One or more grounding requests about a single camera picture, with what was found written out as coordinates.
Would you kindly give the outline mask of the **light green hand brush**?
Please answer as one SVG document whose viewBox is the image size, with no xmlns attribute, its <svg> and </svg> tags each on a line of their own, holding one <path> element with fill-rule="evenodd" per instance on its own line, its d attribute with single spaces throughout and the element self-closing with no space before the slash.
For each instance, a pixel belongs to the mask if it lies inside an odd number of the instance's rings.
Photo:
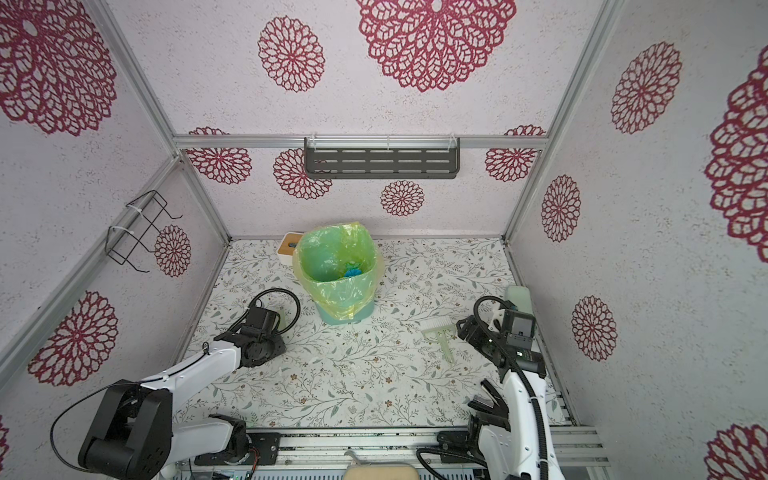
<svg viewBox="0 0 768 480">
<path fill-rule="evenodd" d="M 420 330 L 425 340 L 434 341 L 440 346 L 443 358 L 448 363 L 455 363 L 450 341 L 455 334 L 456 326 L 450 319 L 429 320 L 421 325 Z"/>
</svg>

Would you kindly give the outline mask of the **green bin with bag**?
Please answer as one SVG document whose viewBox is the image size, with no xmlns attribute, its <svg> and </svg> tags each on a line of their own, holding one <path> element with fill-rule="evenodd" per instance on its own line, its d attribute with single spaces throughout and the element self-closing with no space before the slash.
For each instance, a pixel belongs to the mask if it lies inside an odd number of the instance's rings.
<svg viewBox="0 0 768 480">
<path fill-rule="evenodd" d="M 352 266 L 363 273 L 345 278 L 345 271 Z M 373 314 L 384 260 L 361 223 L 330 225 L 304 233 L 293 254 L 292 267 L 324 323 L 354 324 Z"/>
</svg>

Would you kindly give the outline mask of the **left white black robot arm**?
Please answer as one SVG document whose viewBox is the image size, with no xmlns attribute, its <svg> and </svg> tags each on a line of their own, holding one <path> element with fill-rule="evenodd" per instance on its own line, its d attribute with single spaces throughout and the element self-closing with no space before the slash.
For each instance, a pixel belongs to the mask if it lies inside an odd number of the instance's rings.
<svg viewBox="0 0 768 480">
<path fill-rule="evenodd" d="M 244 421 L 224 414 L 177 424 L 174 416 L 220 377 L 282 355 L 277 312 L 250 309 L 238 325 L 153 377 L 106 388 L 78 453 L 80 467 L 114 479 L 152 479 L 180 460 L 214 455 L 238 463 L 250 453 Z"/>
</svg>

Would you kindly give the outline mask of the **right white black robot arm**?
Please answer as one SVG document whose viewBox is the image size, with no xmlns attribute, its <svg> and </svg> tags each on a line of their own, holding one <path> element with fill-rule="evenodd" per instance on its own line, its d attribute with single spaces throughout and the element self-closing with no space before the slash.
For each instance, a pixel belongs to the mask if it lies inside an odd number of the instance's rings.
<svg viewBox="0 0 768 480">
<path fill-rule="evenodd" d="M 500 309 L 486 323 L 470 315 L 456 323 L 458 337 L 497 369 L 485 379 L 487 396 L 470 400 L 467 451 L 485 462 L 491 479 L 562 479 L 546 412 L 547 371 L 534 341 L 535 318 Z"/>
</svg>

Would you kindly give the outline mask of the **black stapler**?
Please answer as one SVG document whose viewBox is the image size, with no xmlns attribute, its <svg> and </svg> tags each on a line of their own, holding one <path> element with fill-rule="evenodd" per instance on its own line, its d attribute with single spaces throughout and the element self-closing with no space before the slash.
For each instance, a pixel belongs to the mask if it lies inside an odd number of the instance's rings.
<svg viewBox="0 0 768 480">
<path fill-rule="evenodd" d="M 492 425 L 509 431 L 509 406 L 506 400 L 490 380 L 483 379 L 480 382 L 480 387 L 485 395 L 473 396 L 468 402 L 468 407 L 480 424 Z"/>
</svg>

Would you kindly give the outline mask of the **white wooden-top tissue box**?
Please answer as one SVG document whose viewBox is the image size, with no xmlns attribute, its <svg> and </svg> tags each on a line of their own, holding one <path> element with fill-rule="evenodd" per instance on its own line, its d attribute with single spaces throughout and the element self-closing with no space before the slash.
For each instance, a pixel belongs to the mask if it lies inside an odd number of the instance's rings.
<svg viewBox="0 0 768 480">
<path fill-rule="evenodd" d="M 292 265 L 293 254 L 302 236 L 303 234 L 300 232 L 288 232 L 283 236 L 276 250 L 277 257 L 282 265 Z"/>
</svg>

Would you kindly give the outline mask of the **beige object at bottom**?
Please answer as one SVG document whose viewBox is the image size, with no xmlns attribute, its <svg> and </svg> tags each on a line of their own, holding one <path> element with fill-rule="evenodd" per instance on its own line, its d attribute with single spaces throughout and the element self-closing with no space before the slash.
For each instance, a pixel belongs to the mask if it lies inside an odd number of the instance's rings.
<svg viewBox="0 0 768 480">
<path fill-rule="evenodd" d="M 407 463 L 368 462 L 360 459 L 348 449 L 344 455 L 351 463 L 344 473 L 343 480 L 419 480 L 419 472 Z"/>
</svg>

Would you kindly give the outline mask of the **dark grey wall shelf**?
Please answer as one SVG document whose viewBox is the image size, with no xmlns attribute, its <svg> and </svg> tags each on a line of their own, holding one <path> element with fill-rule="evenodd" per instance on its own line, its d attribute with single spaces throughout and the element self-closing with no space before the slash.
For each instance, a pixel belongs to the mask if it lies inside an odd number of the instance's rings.
<svg viewBox="0 0 768 480">
<path fill-rule="evenodd" d="M 306 138 L 304 171 L 313 180 L 451 180 L 460 170 L 460 140 L 345 141 Z"/>
</svg>

